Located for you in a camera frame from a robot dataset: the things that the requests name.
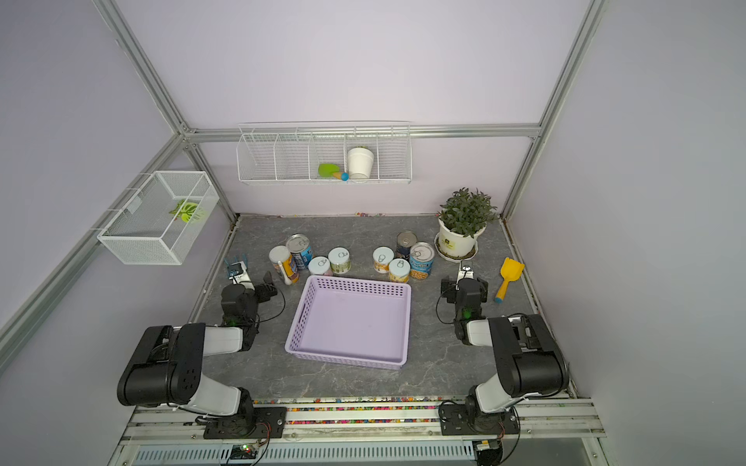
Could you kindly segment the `tall yellow orange can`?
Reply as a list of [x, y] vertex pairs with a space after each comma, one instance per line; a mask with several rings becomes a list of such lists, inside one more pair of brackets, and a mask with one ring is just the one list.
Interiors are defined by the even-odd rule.
[[297, 283], [299, 275], [295, 260], [286, 246], [274, 247], [270, 250], [268, 257], [286, 285]]

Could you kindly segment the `blue Progresso soup can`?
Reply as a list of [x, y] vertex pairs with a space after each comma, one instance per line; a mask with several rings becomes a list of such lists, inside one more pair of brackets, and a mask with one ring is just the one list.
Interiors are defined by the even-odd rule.
[[314, 256], [310, 240], [303, 234], [291, 235], [287, 240], [286, 247], [291, 253], [297, 269], [307, 270]]

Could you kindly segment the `blue orange soup can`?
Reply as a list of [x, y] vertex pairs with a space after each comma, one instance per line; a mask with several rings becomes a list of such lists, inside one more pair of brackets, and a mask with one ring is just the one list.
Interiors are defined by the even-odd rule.
[[425, 242], [419, 242], [410, 249], [410, 277], [416, 280], [426, 280], [431, 275], [432, 264], [436, 252]]

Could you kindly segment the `dark navy tomato can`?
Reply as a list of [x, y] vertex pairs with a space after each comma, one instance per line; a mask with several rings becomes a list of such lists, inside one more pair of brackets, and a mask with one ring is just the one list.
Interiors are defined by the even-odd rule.
[[396, 248], [394, 249], [394, 256], [396, 258], [403, 258], [408, 260], [410, 257], [411, 248], [417, 244], [418, 238], [416, 234], [410, 230], [405, 230], [396, 236]]

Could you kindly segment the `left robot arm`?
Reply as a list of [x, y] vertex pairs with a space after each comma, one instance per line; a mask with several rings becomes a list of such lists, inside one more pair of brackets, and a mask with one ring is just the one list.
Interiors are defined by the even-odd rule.
[[254, 421], [254, 402], [245, 388], [203, 374], [208, 356], [246, 353], [260, 333], [258, 307], [279, 294], [272, 274], [259, 283], [232, 283], [221, 292], [223, 321], [147, 328], [117, 386], [124, 406], [172, 406], [211, 419]]

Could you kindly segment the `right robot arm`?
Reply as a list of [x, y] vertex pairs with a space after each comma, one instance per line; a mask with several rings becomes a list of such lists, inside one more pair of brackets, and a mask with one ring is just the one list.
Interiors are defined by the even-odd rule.
[[482, 313], [487, 289], [474, 278], [445, 278], [440, 284], [439, 298], [455, 307], [450, 324], [456, 338], [490, 348], [495, 359], [495, 374], [474, 386], [464, 402], [473, 425], [501, 421], [522, 401], [558, 395], [569, 385], [568, 365], [543, 318], [523, 313], [487, 318]]

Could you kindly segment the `green toy in side basket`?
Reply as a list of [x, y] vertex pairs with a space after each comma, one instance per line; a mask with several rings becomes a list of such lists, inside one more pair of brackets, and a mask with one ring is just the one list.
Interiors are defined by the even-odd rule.
[[199, 223], [207, 217], [206, 211], [199, 203], [188, 200], [180, 200], [169, 215], [173, 219], [180, 219], [183, 223]]

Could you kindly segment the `blue toy rake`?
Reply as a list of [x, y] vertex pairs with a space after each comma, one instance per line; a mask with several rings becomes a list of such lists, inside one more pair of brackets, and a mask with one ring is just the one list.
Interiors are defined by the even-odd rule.
[[247, 272], [248, 256], [246, 254], [237, 254], [234, 258], [225, 258], [225, 267], [227, 276], [239, 276]]

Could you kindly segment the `small pink label can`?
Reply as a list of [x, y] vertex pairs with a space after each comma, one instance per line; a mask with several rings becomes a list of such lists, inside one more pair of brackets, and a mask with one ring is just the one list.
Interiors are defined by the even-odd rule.
[[332, 276], [333, 271], [329, 259], [325, 256], [316, 256], [308, 264], [308, 270], [315, 276]]

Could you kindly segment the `small yellow label can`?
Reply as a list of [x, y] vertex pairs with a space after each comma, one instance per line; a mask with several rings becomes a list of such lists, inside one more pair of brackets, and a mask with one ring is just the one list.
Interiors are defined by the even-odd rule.
[[395, 258], [389, 265], [389, 280], [396, 283], [407, 283], [410, 277], [411, 266], [404, 258]]

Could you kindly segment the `potted green plant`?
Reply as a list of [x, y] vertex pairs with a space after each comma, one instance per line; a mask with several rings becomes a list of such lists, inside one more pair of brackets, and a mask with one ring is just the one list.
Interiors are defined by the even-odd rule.
[[470, 188], [455, 190], [440, 208], [437, 248], [454, 260], [472, 256], [479, 236], [498, 217], [492, 197]]

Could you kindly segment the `small orange label can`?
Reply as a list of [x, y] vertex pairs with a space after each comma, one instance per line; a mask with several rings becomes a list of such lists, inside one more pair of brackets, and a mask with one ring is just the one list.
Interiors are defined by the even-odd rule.
[[379, 274], [386, 274], [389, 271], [389, 265], [394, 260], [394, 251], [389, 247], [379, 247], [373, 252], [373, 263], [375, 271]]

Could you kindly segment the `green toy scoop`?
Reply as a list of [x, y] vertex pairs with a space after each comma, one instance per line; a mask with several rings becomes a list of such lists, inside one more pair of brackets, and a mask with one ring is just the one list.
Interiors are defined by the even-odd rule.
[[321, 179], [336, 179], [343, 182], [349, 180], [349, 174], [343, 171], [338, 165], [332, 163], [322, 163], [318, 167], [318, 175]]

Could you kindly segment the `small white empty pot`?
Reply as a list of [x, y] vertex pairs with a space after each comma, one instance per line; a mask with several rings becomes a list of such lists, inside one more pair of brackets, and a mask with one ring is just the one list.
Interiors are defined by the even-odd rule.
[[375, 161], [375, 154], [364, 147], [356, 147], [347, 152], [347, 173], [350, 180], [369, 180]]

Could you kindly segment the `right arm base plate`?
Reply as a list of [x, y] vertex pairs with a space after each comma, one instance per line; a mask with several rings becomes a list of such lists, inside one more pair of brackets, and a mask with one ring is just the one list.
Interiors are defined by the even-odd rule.
[[518, 417], [511, 413], [485, 414], [476, 406], [445, 400], [437, 407], [437, 417], [443, 436], [517, 435]]

